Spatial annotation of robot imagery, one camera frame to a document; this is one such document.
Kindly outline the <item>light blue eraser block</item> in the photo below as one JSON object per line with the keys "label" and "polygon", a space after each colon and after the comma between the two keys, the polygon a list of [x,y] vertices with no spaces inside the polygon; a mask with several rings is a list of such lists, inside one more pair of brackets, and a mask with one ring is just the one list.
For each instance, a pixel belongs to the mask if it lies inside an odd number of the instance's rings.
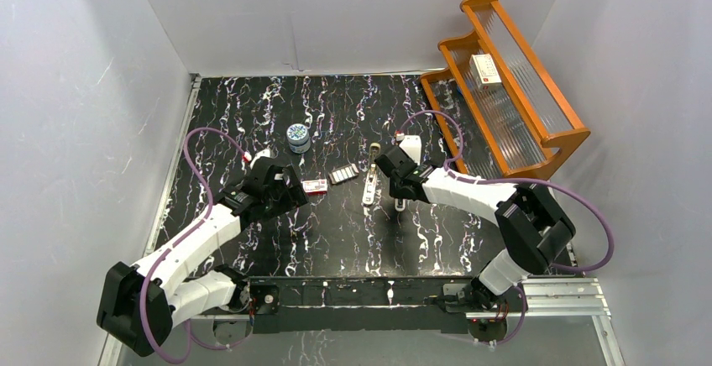
{"label": "light blue eraser block", "polygon": [[403,212],[406,209],[406,201],[404,199],[395,199],[395,209],[398,212]]}

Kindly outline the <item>white red staple box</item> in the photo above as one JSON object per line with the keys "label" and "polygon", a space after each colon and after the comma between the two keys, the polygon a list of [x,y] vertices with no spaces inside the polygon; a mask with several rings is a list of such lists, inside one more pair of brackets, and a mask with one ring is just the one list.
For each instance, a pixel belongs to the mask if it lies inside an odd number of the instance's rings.
{"label": "white red staple box", "polygon": [[325,194],[328,191],[328,181],[326,179],[304,180],[301,186],[307,195]]}

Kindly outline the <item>cream white stapler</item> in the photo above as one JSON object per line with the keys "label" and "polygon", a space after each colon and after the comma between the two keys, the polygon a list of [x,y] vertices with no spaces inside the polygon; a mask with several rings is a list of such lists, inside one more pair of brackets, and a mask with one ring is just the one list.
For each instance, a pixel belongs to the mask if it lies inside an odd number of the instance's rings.
{"label": "cream white stapler", "polygon": [[373,142],[369,146],[369,167],[366,172],[364,193],[362,195],[362,204],[365,207],[371,206],[375,201],[376,187],[378,184],[378,167],[375,159],[380,154],[380,144]]}

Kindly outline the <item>grey staple tray insert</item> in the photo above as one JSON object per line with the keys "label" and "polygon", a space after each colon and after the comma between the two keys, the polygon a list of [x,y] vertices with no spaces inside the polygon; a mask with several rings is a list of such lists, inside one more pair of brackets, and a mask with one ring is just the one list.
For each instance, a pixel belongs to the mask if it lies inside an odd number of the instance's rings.
{"label": "grey staple tray insert", "polygon": [[338,167],[328,173],[329,182],[335,186],[346,181],[353,180],[359,176],[359,169],[355,164],[348,164]]}

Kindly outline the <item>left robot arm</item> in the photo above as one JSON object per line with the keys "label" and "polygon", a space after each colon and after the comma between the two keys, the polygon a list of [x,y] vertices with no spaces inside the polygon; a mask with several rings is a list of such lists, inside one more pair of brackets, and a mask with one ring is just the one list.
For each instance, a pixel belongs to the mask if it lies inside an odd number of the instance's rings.
{"label": "left robot arm", "polygon": [[252,309],[249,277],[224,264],[192,279],[191,273],[254,223],[308,202],[292,165],[262,156],[247,174],[212,196],[208,208],[171,240],[133,264],[106,274],[97,325],[141,357],[156,353],[171,331],[214,308]]}

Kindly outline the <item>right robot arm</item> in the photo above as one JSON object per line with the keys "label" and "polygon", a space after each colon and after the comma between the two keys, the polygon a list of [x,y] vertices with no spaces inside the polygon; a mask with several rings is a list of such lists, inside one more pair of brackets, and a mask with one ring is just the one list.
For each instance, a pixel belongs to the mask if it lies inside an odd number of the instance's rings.
{"label": "right robot arm", "polygon": [[447,306],[493,311],[506,292],[547,271],[575,235],[575,226],[540,180],[503,182],[462,175],[430,161],[418,164],[393,146],[375,159],[398,200],[454,207],[493,223],[504,248],[456,293]]}

